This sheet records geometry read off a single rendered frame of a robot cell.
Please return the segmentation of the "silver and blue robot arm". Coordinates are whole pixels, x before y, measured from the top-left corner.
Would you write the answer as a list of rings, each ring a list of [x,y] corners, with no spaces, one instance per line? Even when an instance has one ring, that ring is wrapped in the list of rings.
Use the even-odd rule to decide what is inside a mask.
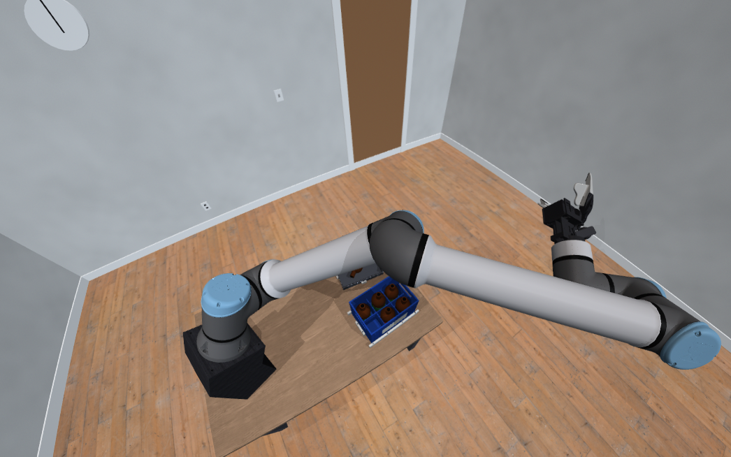
[[[203,288],[197,349],[209,361],[232,361],[247,351],[247,319],[261,307],[290,289],[376,263],[406,286],[431,285],[613,338],[652,351],[676,369],[698,368],[718,355],[719,335],[668,300],[655,282],[596,273],[591,244],[582,240],[557,242],[551,255],[554,276],[443,247],[424,234],[416,214],[398,210],[286,261],[216,275]]]

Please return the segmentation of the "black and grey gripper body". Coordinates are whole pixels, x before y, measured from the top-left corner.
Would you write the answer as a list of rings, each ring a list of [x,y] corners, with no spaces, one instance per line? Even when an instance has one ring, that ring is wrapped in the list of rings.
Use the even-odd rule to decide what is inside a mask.
[[[565,240],[585,241],[585,239],[578,236],[575,231],[581,229],[581,226],[584,226],[586,219],[582,218],[581,211],[571,206],[569,200],[566,198],[564,199],[565,200],[561,199],[551,205],[548,205],[544,209],[542,208],[543,223],[553,228],[551,241],[553,241],[554,244]]]

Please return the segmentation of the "grey flat bar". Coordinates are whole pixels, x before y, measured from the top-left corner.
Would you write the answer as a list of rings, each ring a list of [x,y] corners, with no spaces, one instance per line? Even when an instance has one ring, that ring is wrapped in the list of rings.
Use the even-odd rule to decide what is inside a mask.
[[[367,282],[367,281],[365,280],[365,281],[363,281],[363,282],[361,282],[361,283],[362,283],[362,284],[365,284],[366,282]],[[390,333],[392,333],[393,331],[395,331],[395,330],[396,330],[396,329],[397,329],[398,327],[400,327],[401,325],[403,325],[403,324],[404,324],[404,323],[405,323],[406,321],[408,321],[409,319],[411,319],[411,318],[412,318],[412,317],[413,317],[414,315],[416,315],[416,314],[417,314],[418,312],[419,312],[419,310],[416,310],[415,312],[413,312],[413,313],[412,313],[412,314],[411,314],[410,316],[408,316],[408,317],[407,317],[406,319],[404,319],[403,321],[401,321],[401,323],[400,323],[400,324],[397,324],[397,325],[396,325],[396,326],[394,326],[394,327],[393,327],[393,328],[392,328],[392,329],[391,329],[390,331],[386,332],[385,334],[383,334],[383,336],[381,336],[380,338],[378,338],[377,340],[375,340],[375,341],[374,341],[373,343],[369,344],[369,347],[371,348],[372,346],[374,346],[375,344],[377,344],[377,343],[378,343],[378,342],[379,342],[380,340],[382,340],[382,338],[385,338],[385,337],[386,337],[387,335],[390,335]],[[352,314],[351,310],[350,310],[350,311],[348,311],[348,313],[347,313],[347,314],[348,314],[348,315],[351,315],[351,314]],[[362,328],[360,327],[360,325],[359,325],[359,324],[357,323],[357,321],[355,321],[355,324],[356,324],[356,325],[357,325],[357,326],[359,327],[359,329],[361,330],[361,332],[362,332],[363,336],[365,336],[366,334],[364,333],[364,331],[363,331],[363,329],[362,329]],[[357,328],[358,328],[358,327],[357,327]]]

